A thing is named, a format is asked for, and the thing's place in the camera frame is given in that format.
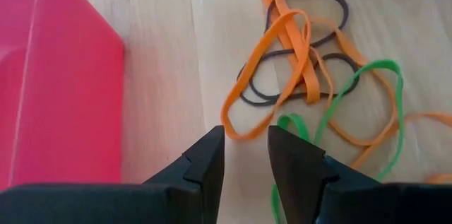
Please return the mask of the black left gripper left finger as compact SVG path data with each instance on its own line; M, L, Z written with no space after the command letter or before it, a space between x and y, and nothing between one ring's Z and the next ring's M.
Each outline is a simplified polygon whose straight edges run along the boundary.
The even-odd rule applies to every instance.
M216 224L225 173L225 130L214 126L145 181L152 189L148 224Z

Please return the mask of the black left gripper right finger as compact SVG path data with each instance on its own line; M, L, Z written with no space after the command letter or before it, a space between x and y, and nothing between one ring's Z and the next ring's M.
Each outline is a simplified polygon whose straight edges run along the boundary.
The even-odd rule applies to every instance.
M378 182L278 126L268 130L273 176L288 224L376 224Z

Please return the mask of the green rubber band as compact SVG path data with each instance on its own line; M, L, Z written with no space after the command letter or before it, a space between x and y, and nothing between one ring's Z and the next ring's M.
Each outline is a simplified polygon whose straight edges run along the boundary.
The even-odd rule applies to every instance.
M316 135L314 139L315 146L319 143L319 140L323 134L323 130L326 128L327 122L330 121L330 118L333 116L333 113L335 112L336 107L342 100L342 97L345 95L345 92L349 90L355 84L356 81L359 80L359 76L362 73L374 69L388 69L394 72L397 76L397 86L395 88L395 94L391 102L392 107L395 109L395 113L392 115L393 120L389 122L388 125L389 126L395 125L396 124L395 118L398 119L403 118L403 100L402 100L403 77L399 65L395 61L390 59L372 61L358 69L353 74L353 76L349 79L349 81L338 93L337 100L334 100L333 103L326 109L326 113L321 118L321 122L316 130ZM280 115L277 120L277 126L282 129L287 129L290 122L292 122L295 125L295 127L297 128L298 135L301 136L303 140L307 141L308 143L312 143L306 123L304 122L303 117L298 114L292 113ZM403 148L404 135L405 128L404 125L402 125L402 128L400 129L400 132L398 134L398 145L396 148L395 155L389 162L389 164L376 176L377 181L380 182L392 170L393 166L398 162L398 159ZM280 195L276 184L273 184L271 187L270 205L275 224L281 224Z

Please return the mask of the red plastic basket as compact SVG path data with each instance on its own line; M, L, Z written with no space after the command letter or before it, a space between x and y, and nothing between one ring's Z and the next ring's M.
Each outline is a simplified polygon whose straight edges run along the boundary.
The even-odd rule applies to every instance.
M0 0L0 191L121 177L124 44L88 0Z

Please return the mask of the orange rubber band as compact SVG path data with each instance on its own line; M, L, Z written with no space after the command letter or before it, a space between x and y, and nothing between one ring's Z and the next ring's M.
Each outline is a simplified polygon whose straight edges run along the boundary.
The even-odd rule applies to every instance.
M264 33L259 43L254 48L249 60L245 64L239 79L231 89L229 95L223 103L220 120L224 126L225 133L236 140L249 140L256 138L270 124L273 115L278 108L286 101L296 87L300 78L306 83L306 102L314 103L320 100L320 85L314 73L312 63L309 59L310 39L311 39L311 22L308 15L303 10L290 9L285 0L264 0L266 4L275 2L275 7L280 14L279 16L271 16L273 23ZM253 129L245 134L238 134L228 117L231 106L239 99L240 94L248 86L249 80L255 72L260 58L268 49L275 38L279 38L283 47L291 47L295 51L295 57L292 59L292 76L287 85L283 88L280 97L274 104L270 113Z
M332 28L333 32L336 34L337 42L338 42L338 45L340 46L341 50L344 51L344 53L347 56L349 56L353 61L355 61L358 64L359 68L361 68L364 65L371 62L357 50L357 48L353 45L353 43L348 39L348 37L341 30L339 30L339 28L335 27L332 23L328 22L327 20L321 20L320 23L325 24L328 27ZM328 93L328 100L327 100L327 105L326 105L326 109L327 109L333 103L334 100L337 100L338 95L336 97L332 96L333 85L331 83L331 77L323 64L321 65L321 70L322 70L324 76L326 76L328 85L330 87L330 92ZM369 72L371 72L372 75L375 76L382 83L383 87L387 90L390 104L391 104L391 115L390 115L390 118L388 121L388 123L389 123L393 120L392 115L395 113L395 109L392 107L391 102L393 100L394 94L396 93L396 89L392 88L389 85L388 81L380 73L378 73L377 70L378 69L374 69ZM394 134L399 134L400 129L402 128L402 125L404 125L404 128L405 128L406 123L414 121L421 117L433 119L435 121L441 122L441 123L445 124L446 126L449 126L452 128L452 114L445 114L445 113L440 113L440 112L423 112L423 113L412 113L412 114L407 114L407 115L403 114L402 119L395 118L395 125L389 126L387 123L387 125L384 127L382 132L380 132L380 134L378 134L378 136L376 136L376 138L374 138L370 141L361 141L361 140L351 136L346 131L341 129L332 120L332 117L330 118L330 121L327 122L326 127L329 126L337 135L339 135L340 138L346 140L347 142L349 142L355 146L363 146L364 147L362 154L359 155L351 164L352 168L358 169L359 167L361 167L364 164L365 160L367 160L367 158L371 155L371 153L373 153L386 139L392 137Z

